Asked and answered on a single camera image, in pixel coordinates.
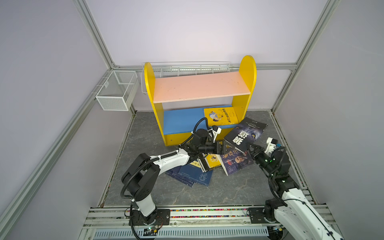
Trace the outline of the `black wolf cover book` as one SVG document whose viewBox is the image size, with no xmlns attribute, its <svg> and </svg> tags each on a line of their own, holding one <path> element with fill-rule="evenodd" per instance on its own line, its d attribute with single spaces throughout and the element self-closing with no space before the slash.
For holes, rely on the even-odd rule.
<svg viewBox="0 0 384 240">
<path fill-rule="evenodd" d="M 267 127 L 268 124 L 245 117 L 224 137 L 224 140 L 238 151 L 245 153 Z"/>
</svg>

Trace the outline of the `yellow cartoon cover book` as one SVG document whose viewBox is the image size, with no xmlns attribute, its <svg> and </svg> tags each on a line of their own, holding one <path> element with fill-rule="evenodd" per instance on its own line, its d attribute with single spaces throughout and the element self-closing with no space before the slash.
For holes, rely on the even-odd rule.
<svg viewBox="0 0 384 240">
<path fill-rule="evenodd" d="M 233 107 L 204 108 L 204 116 L 209 126 L 229 126 L 239 123 Z"/>
</svg>

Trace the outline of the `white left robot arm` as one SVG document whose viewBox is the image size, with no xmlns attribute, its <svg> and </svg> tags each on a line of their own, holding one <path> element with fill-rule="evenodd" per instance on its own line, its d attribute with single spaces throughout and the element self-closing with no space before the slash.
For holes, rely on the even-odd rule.
<svg viewBox="0 0 384 240">
<path fill-rule="evenodd" d="M 222 129 L 213 126 L 208 130 L 194 130 L 190 137 L 172 152 L 149 156 L 142 153 L 123 174 L 122 199 L 131 200 L 131 205 L 146 223 L 152 223 L 157 217 L 157 206 L 151 196 L 158 177 L 164 172 L 187 165 L 207 154 L 223 154 L 227 146 L 217 141 Z"/>
</svg>

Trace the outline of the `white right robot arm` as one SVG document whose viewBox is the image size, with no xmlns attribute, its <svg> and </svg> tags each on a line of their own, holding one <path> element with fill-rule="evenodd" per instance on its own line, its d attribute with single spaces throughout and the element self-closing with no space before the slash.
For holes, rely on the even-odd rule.
<svg viewBox="0 0 384 240">
<path fill-rule="evenodd" d="M 296 240 L 344 238 L 309 203 L 290 176 L 291 162 L 285 147 L 278 147 L 267 154 L 264 148 L 252 144 L 247 153 L 266 175 L 274 196 L 265 203 L 264 216 L 268 222 L 280 223 Z"/>
</svg>

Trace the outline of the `purple portrait cover book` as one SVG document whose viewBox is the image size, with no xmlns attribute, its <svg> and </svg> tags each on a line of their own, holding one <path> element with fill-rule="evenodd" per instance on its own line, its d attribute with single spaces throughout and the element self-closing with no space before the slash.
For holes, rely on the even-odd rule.
<svg viewBox="0 0 384 240">
<path fill-rule="evenodd" d="M 238 150 L 232 150 L 227 154 L 219 155 L 219 160 L 227 176 L 255 163 L 248 152 L 242 153 Z"/>
</svg>

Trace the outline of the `top dark blue booklet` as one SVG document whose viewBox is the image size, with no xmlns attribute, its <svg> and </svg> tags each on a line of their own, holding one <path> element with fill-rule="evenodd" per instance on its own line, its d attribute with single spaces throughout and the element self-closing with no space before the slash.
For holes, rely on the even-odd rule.
<svg viewBox="0 0 384 240">
<path fill-rule="evenodd" d="M 203 172 L 201 168 L 196 166 L 184 165 L 180 167 L 179 174 L 207 187 L 211 182 L 213 171 Z"/>
</svg>

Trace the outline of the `dark blue booklet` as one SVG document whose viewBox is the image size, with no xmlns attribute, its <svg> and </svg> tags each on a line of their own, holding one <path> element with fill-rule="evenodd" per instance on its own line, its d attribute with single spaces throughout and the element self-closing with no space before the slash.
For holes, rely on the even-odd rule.
<svg viewBox="0 0 384 240">
<path fill-rule="evenodd" d="M 201 168 L 196 166 L 184 165 L 180 167 L 179 174 L 207 187 L 211 182 L 213 171 L 203 172 Z"/>
<path fill-rule="evenodd" d="M 170 176 L 171 178 L 173 178 L 173 179 L 175 179 L 175 180 L 177 180 L 177 181 L 187 185 L 188 187 L 193 187 L 195 182 L 193 180 L 191 180 L 190 178 L 185 177 L 185 176 L 179 174 L 180 168 L 181 167 L 172 168 L 172 169 L 166 171 L 165 174 L 167 176 Z"/>
</svg>

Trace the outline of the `lower dark blue booklet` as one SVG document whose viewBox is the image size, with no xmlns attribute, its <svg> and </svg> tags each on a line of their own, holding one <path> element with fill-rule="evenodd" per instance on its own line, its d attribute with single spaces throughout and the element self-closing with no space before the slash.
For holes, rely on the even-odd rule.
<svg viewBox="0 0 384 240">
<path fill-rule="evenodd" d="M 175 180 L 177 180 L 177 181 L 187 185 L 188 187 L 193 187 L 195 182 L 193 180 L 191 180 L 190 178 L 185 177 L 185 176 L 179 174 L 180 168 L 181 167 L 172 168 L 172 169 L 166 171 L 165 174 L 167 176 L 170 176 L 171 178 L 173 178 L 173 179 L 175 179 Z"/>
</svg>

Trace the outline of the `green circuit board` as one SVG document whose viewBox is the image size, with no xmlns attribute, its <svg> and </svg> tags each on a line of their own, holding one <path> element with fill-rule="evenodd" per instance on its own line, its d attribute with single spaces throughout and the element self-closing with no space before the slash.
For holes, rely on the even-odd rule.
<svg viewBox="0 0 384 240">
<path fill-rule="evenodd" d="M 146 228 L 143 230 L 143 236 L 144 237 L 154 237 L 158 233 L 158 230 L 156 228 Z"/>
</svg>

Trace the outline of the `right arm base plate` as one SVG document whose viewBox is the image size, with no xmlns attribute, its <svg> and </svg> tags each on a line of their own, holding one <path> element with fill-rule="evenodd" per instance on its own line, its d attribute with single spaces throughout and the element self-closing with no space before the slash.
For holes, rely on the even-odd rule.
<svg viewBox="0 0 384 240">
<path fill-rule="evenodd" d="M 265 207 L 250 207 L 247 209 L 246 215 L 250 218 L 252 224 L 271 224 L 270 219 L 267 218 Z"/>
</svg>

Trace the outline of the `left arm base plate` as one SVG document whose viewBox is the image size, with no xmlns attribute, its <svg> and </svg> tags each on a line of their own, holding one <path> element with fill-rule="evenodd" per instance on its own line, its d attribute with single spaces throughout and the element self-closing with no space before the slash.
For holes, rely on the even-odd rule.
<svg viewBox="0 0 384 240">
<path fill-rule="evenodd" d="M 131 214 L 130 224 L 133 226 L 167 226 L 170 224 L 171 210 L 170 209 L 156 209 L 153 213 L 145 217 L 140 211 L 133 210 Z"/>
</svg>

